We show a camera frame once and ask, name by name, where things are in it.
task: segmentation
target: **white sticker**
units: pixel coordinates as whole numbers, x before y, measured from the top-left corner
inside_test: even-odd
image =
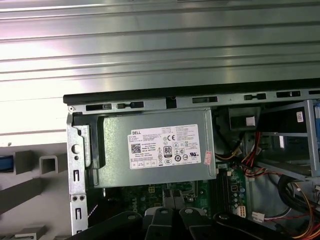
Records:
[[[197,124],[132,130],[128,149],[130,169],[201,163]]]
[[[298,121],[298,123],[303,123],[304,122],[304,114],[302,111],[298,111],[296,113],[296,119]]]
[[[255,127],[256,126],[256,118],[254,116],[246,117],[245,123],[247,127]]]

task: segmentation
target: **yellow wire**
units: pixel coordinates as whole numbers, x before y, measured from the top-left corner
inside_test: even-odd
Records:
[[[250,154],[251,154],[251,152],[249,152],[249,153],[247,154],[247,156],[245,156],[244,159],[243,159],[241,162],[243,163],[245,160],[247,160],[247,158],[250,156]]]
[[[238,153],[238,150],[240,149],[240,147],[237,147],[234,151],[233,151],[233,153],[231,154],[231,156],[230,157],[222,157],[222,156],[219,156],[218,154],[215,154],[215,156],[217,157],[217,158],[219,158],[219,159],[222,159],[222,160],[230,160],[230,159],[232,159],[237,153]]]
[[[293,184],[295,185],[295,187],[296,187],[297,189],[300,188],[299,185],[296,184],[295,182],[294,182]],[[309,225],[308,225],[308,228],[306,229],[306,231],[305,231],[303,234],[299,235],[299,236],[293,236],[293,237],[292,237],[293,239],[300,239],[300,238],[304,237],[305,235],[307,235],[307,234],[309,233],[310,229],[312,229],[312,227],[313,227],[313,213],[312,213],[312,208],[311,208],[310,203],[309,203],[306,195],[304,194],[304,192],[303,192],[302,190],[300,190],[300,192],[302,193],[303,198],[305,199],[305,201],[306,201],[306,203],[307,203],[307,205],[308,205],[308,208],[309,208],[309,211],[310,211],[310,220],[309,220]]]

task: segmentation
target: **gray plastic part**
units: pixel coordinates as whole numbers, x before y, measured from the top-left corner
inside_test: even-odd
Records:
[[[67,154],[41,156],[39,158],[39,168],[41,174],[55,171],[57,174],[68,169]]]

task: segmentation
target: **metal frame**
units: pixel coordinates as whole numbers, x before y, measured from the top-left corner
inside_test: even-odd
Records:
[[[157,98],[157,99],[134,99],[134,100],[126,100],[126,101],[101,101],[94,103],[86,103],[86,104],[74,104],[68,106],[69,114],[67,117],[67,134],[68,134],[68,171],[69,171],[69,187],[70,187],[70,206],[71,206],[71,223],[72,223],[72,234],[76,234],[79,231],[83,231],[88,227],[88,208],[87,208],[87,195],[86,195],[86,168],[89,169],[89,166],[92,164],[91,156],[90,156],[90,128],[88,125],[83,126],[73,126],[73,114],[74,113],[82,113],[84,116],[89,114],[115,114],[115,113],[134,113],[138,111],[138,113],[157,113],[157,112],[166,112],[166,111],[183,111],[183,110],[191,110],[198,108],[215,108],[218,106],[234,106],[239,104],[257,104],[257,103],[271,103],[271,102],[284,102],[284,101],[303,101],[300,103],[290,104],[289,106],[284,106],[280,108],[292,108],[294,106],[305,107],[307,118],[307,125],[309,126],[308,132],[305,134],[301,134],[303,137],[308,137],[313,144],[310,147],[310,150],[313,151],[314,147],[317,146],[317,139],[314,134],[309,134],[312,129],[315,129],[315,124],[313,122],[312,116],[314,116],[313,108],[312,108],[312,99],[320,98],[320,94],[309,94],[309,91],[313,91],[314,89],[288,89],[287,91],[300,91],[301,96],[299,97],[286,97],[286,98],[277,98],[277,91],[264,91],[264,92],[250,92],[250,93],[233,93],[233,94],[211,94],[211,95],[197,95],[197,96],[177,96],[176,97],[176,106],[175,109],[166,109],[166,99]],[[266,94],[266,99],[253,99],[253,100],[245,100],[245,95],[253,95],[256,96],[259,93]],[[207,103],[193,103],[193,98],[201,98],[201,97],[217,97],[218,102],[207,102]],[[126,107],[124,109],[118,109],[117,104],[130,104],[131,102],[144,102],[144,107],[131,109],[130,107]],[[102,110],[94,110],[87,111],[87,105],[103,105],[103,104],[111,104],[111,109],[102,109]],[[207,119],[208,126],[210,126],[211,119]],[[280,133],[270,133],[271,136],[277,136]],[[317,175],[320,174],[319,162],[316,163],[315,159],[317,158],[317,153],[312,152],[313,156],[313,165],[314,168],[312,174]],[[284,173],[286,175],[292,176],[294,178],[305,180],[306,177],[304,175],[294,173],[290,170],[282,169],[279,167],[273,167],[270,164],[259,163],[261,167],[268,168],[270,170],[274,170],[277,172]],[[97,171],[93,169],[90,171],[89,175],[93,182],[94,179],[98,179]]]
[[[306,133],[281,133],[281,132],[263,132],[265,136],[289,136],[289,137],[305,137],[308,141],[310,173],[312,178],[320,177],[320,158],[318,151],[318,142],[316,136],[316,115],[315,115],[315,101],[305,100],[303,102],[288,104],[280,107],[270,108],[266,110],[266,113],[276,112],[294,108],[304,108]],[[271,159],[261,159],[257,164],[262,168],[267,168],[271,171],[280,172],[285,175],[291,176],[296,179],[304,180],[309,175],[303,175],[295,172],[295,166],[289,165],[289,163],[274,162]]]
[[[72,235],[88,228],[88,208],[85,176],[85,138],[72,126],[73,116],[67,117],[68,182]]]

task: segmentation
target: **power connector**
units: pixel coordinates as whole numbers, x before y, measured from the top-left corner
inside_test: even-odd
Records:
[[[253,211],[251,216],[253,221],[258,223],[263,223],[265,221],[265,215],[263,213]]]
[[[236,214],[242,218],[247,216],[246,207],[245,206],[238,206],[236,209]]]

